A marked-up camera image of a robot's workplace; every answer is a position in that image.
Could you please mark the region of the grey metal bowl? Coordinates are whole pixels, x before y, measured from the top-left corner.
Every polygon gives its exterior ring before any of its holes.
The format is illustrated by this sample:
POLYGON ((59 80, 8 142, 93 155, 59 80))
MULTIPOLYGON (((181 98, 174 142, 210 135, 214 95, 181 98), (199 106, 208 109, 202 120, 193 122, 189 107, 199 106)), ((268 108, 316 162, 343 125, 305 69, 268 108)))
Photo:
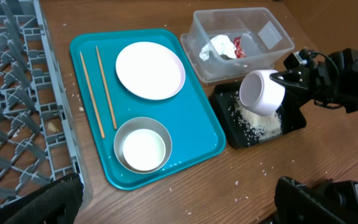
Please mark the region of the grey metal bowl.
POLYGON ((119 163, 127 170, 137 173, 137 174, 150 174, 153 172, 158 171, 161 169, 169 160, 171 154, 172 154, 172 137, 170 133, 168 132, 168 129, 159 121, 148 118, 148 117, 136 117, 132 118, 128 121, 126 121, 116 132, 116 135, 114 137, 114 153, 119 161, 119 163), (155 131, 157 134, 160 135, 160 137, 163 139, 166 147, 166 155, 162 163, 155 169, 144 172, 133 169, 124 159, 123 153, 122 153, 122 142, 124 138, 131 132, 137 130, 137 129, 150 129, 152 131, 155 131))

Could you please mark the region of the wooden chopstick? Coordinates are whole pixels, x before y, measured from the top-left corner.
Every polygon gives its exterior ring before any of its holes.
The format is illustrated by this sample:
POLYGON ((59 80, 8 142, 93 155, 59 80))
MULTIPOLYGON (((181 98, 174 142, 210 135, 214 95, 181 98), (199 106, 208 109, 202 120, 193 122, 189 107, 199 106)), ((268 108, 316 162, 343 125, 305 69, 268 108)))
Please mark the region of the wooden chopstick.
POLYGON ((81 51, 80 51, 80 59, 81 59, 83 71, 84 71, 84 74, 85 74, 89 95, 91 97, 91 102, 92 102, 92 105, 93 105, 95 117, 96 117, 96 120, 97 120, 97 123, 98 123, 98 128, 99 128, 99 131, 100 131, 100 134, 101 134, 101 138, 105 139, 106 136, 105 136, 103 125, 102 125, 102 122, 101 122, 101 119, 100 119, 100 116, 99 116, 99 111, 98 111, 98 107, 97 107, 97 104, 96 104, 96 100, 94 98, 93 89, 92 89, 90 78, 89 78, 89 75, 88 75, 88 69, 86 67, 85 59, 84 59, 83 53, 81 51))
POLYGON ((110 94, 109 94, 109 88, 108 88, 108 84, 107 84, 107 81, 106 81, 103 62, 102 62, 102 59, 101 59, 101 56, 100 56, 98 46, 95 46, 95 49, 96 49, 96 55, 97 55, 97 58, 98 58, 99 69, 100 69, 100 72, 101 72, 101 77, 102 77, 102 81, 103 81, 103 85, 104 85, 104 90, 105 90, 105 93, 106 93, 106 99, 107 99, 108 106, 109 106, 109 111, 110 111, 110 114, 111 114, 113 128, 114 128, 114 130, 117 130, 116 117, 115 117, 115 114, 114 114, 114 108, 113 108, 111 97, 110 97, 110 94))

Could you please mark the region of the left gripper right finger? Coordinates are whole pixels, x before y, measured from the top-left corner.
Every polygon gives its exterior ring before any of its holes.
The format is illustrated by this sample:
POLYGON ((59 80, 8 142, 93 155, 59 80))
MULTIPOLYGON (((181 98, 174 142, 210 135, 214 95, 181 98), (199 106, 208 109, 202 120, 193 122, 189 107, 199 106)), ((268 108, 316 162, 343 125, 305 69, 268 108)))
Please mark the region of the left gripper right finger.
POLYGON ((279 178, 273 222, 278 224, 358 223, 357 182, 325 180, 314 189, 288 176, 279 178))

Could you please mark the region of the red snack wrapper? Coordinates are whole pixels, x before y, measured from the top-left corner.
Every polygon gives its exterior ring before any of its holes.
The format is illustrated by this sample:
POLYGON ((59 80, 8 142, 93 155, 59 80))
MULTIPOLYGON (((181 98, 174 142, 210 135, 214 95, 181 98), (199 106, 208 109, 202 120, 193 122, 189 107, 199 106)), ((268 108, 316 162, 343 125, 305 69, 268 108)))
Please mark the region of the red snack wrapper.
POLYGON ((236 58, 246 58, 247 55, 241 47, 241 36, 234 38, 235 55, 236 58))

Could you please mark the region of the white napkin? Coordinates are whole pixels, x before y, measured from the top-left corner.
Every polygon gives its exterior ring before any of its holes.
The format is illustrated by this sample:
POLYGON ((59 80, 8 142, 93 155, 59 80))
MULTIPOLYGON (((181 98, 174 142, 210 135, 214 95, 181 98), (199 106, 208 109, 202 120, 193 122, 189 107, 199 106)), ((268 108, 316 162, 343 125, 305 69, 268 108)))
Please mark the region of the white napkin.
MULTIPOLYGON (((211 45, 219 55, 224 55, 229 59, 236 59, 235 54, 236 47, 227 35, 217 35, 211 39, 211 45)), ((209 59, 209 53, 212 51, 212 47, 206 44, 199 53, 199 58, 202 61, 209 59)))

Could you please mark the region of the large white plate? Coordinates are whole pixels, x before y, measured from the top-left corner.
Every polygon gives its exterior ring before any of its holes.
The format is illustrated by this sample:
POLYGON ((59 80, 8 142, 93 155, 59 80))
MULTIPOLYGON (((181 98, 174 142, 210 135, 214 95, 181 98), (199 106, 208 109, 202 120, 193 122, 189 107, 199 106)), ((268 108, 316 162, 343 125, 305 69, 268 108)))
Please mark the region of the large white plate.
POLYGON ((135 42, 124 47, 116 59, 122 85, 147 100, 165 100, 184 86, 186 72, 179 57, 155 42, 135 42))

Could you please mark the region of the pile of rice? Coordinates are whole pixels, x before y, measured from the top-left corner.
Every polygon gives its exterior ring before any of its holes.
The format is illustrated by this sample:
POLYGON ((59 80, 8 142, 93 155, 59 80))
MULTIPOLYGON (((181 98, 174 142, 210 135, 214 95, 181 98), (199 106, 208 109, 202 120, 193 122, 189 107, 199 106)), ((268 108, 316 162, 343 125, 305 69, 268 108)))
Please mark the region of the pile of rice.
POLYGON ((260 116, 245 109, 238 96, 234 97, 234 105, 228 108, 234 126, 246 146, 252 143, 272 139, 282 134, 281 116, 274 112, 269 116, 260 116))

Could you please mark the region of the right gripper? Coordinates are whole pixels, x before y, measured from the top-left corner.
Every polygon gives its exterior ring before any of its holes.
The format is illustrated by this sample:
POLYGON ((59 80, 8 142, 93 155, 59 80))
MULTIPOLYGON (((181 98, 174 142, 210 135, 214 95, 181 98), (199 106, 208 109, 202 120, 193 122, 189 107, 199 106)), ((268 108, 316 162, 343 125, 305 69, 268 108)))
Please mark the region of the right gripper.
POLYGON ((283 107, 300 109, 312 100, 316 106, 330 110, 343 107, 347 113, 358 111, 358 50, 315 54, 314 68, 293 68, 269 75, 285 87, 283 107))

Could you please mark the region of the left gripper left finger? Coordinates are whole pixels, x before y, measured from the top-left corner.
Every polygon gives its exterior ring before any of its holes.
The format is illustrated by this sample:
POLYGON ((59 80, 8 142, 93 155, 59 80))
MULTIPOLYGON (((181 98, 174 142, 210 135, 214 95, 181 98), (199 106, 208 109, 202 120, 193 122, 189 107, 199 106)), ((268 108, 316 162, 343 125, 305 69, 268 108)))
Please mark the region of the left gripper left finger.
POLYGON ((0 223, 73 224, 82 203, 83 183, 71 173, 0 208, 0 223))

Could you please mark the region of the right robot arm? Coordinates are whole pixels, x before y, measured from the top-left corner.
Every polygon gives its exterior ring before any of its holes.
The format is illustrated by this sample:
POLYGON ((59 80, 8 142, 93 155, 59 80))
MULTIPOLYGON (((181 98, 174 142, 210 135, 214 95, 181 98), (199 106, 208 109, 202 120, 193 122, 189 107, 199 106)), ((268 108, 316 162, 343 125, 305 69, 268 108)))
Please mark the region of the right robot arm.
POLYGON ((284 60, 283 72, 270 79, 289 91, 301 107, 312 100, 316 106, 347 113, 358 111, 358 50, 346 48, 329 55, 302 49, 284 60))

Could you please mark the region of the small white cup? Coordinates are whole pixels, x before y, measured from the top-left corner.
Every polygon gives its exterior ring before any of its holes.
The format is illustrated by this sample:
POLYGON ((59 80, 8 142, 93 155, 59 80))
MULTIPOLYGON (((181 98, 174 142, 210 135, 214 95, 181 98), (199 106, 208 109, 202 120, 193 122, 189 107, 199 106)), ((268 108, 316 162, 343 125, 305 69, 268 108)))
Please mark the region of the small white cup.
POLYGON ((122 142, 125 161, 135 170, 148 172, 157 168, 165 158, 163 139, 150 129, 137 129, 122 142))

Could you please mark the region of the white rice bowl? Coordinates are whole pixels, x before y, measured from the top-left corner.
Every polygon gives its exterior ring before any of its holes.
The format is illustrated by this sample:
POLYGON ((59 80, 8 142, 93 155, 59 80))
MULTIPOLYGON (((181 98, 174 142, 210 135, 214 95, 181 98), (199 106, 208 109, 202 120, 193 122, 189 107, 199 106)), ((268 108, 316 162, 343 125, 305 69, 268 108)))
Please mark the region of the white rice bowl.
POLYGON ((285 87, 270 79, 276 70, 254 70, 248 73, 239 89, 241 105, 259 115, 270 116, 278 110, 285 96, 285 87))

